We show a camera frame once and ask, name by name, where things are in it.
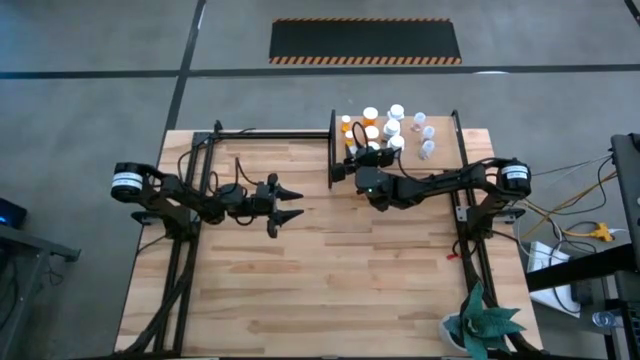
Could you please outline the black hazard-striped floor mat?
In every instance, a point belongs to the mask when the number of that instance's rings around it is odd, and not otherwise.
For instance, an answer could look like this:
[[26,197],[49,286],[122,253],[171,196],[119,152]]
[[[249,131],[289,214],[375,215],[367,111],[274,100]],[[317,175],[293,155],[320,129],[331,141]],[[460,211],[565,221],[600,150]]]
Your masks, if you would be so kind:
[[277,18],[269,62],[276,65],[459,65],[448,18]]

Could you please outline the black device blue light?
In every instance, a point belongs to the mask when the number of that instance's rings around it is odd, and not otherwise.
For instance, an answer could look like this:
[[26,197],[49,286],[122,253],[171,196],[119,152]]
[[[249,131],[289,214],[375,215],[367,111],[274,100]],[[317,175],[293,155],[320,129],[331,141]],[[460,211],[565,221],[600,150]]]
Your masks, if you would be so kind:
[[0,198],[0,225],[14,229],[22,229],[28,211],[15,203]]

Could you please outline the black desk beam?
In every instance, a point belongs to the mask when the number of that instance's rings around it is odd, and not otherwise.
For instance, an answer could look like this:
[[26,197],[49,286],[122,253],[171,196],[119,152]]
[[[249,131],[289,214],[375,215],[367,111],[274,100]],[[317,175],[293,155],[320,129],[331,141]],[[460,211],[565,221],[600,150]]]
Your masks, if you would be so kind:
[[530,292],[613,275],[617,271],[640,271],[640,250],[633,244],[545,267],[526,275]]

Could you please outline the wooden shelf black metal frame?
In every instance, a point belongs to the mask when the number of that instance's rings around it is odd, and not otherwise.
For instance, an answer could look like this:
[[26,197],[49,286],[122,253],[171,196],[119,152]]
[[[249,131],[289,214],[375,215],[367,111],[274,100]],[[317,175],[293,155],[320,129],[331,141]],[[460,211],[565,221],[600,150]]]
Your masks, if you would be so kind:
[[[421,131],[414,131],[413,116],[406,116],[401,122],[400,135],[405,139],[405,149],[400,156],[403,168],[414,171],[435,171],[444,169],[456,169],[463,167],[463,156],[469,163],[478,160],[471,154],[472,145],[466,140],[479,140],[480,143],[490,141],[486,129],[463,129],[459,119],[459,113],[454,110],[448,116],[427,115],[424,126],[434,128],[431,140],[435,142],[435,149],[431,155],[422,160],[419,150],[423,143]],[[343,129],[342,116],[333,110],[329,127],[329,162],[328,162],[328,187],[332,188],[335,180],[332,178],[332,167],[341,163],[349,153],[347,141]]]

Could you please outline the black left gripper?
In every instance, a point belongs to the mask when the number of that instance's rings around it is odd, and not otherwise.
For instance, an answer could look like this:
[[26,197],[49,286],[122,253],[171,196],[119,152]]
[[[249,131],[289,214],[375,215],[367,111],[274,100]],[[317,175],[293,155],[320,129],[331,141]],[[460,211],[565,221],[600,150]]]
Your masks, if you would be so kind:
[[267,176],[266,181],[259,181],[256,185],[254,194],[252,195],[252,210],[256,217],[266,216],[267,233],[270,238],[276,238],[278,230],[277,225],[284,225],[286,222],[304,213],[302,209],[295,210],[277,210],[276,198],[282,201],[297,200],[304,197],[303,194],[287,190],[278,183],[278,176],[271,173]]

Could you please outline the black aluminium rig frame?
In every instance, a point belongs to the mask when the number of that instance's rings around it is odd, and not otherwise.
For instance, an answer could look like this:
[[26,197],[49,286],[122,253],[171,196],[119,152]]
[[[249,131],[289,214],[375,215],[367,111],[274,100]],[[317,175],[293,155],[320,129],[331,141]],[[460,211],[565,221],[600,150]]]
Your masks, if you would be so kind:
[[189,243],[145,228],[106,360],[457,357],[439,324],[468,285],[446,257],[480,194],[380,213],[351,181],[328,187],[328,145],[329,129],[169,132],[161,171],[184,164],[197,189],[209,170],[232,181],[235,163],[246,186],[275,173],[304,213],[276,238],[262,219],[206,224]]

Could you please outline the clear plastic water bottle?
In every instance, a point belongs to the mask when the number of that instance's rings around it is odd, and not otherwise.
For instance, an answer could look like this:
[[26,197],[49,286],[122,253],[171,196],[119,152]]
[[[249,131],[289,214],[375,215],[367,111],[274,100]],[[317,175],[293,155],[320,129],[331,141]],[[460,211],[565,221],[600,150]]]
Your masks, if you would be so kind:
[[592,322],[599,328],[618,328],[621,326],[617,310],[599,311],[592,314]]

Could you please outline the green plant in white pot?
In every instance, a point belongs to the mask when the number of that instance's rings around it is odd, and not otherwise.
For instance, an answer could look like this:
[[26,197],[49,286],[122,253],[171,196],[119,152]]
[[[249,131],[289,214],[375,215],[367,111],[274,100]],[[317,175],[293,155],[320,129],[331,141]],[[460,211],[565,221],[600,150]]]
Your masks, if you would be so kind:
[[476,282],[460,311],[445,316],[439,324],[441,339],[473,360],[488,360],[490,350],[510,354],[504,337],[525,330],[512,320],[518,308],[485,307],[483,295],[484,286]]

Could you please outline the dark grey desk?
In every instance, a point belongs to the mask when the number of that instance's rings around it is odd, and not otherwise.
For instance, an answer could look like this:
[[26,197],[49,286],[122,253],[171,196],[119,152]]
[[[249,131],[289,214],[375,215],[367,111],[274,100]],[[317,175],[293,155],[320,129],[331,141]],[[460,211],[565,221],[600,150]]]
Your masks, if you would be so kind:
[[640,243],[640,133],[613,135],[613,162],[632,244]]

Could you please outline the grey side table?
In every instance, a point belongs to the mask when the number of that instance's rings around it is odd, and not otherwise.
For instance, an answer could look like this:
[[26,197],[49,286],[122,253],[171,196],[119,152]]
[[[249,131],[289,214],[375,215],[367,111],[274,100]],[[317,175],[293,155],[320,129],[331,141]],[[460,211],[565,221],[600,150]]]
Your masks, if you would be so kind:
[[0,245],[9,248],[9,263],[17,270],[9,314],[0,321],[0,358],[8,358],[26,326],[50,257],[57,255],[66,262],[76,262],[81,250],[4,225],[0,225]]

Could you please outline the white floor box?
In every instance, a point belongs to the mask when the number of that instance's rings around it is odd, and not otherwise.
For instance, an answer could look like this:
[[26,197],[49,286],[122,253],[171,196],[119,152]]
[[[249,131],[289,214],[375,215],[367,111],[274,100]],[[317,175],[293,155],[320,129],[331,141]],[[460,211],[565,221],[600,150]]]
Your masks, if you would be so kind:
[[[533,242],[530,246],[531,256],[527,260],[526,273],[545,269],[549,266],[567,262],[569,255],[541,242]],[[562,285],[555,288],[539,290],[530,293],[532,301],[563,312],[569,316],[579,318],[581,305],[571,296],[571,286]]]

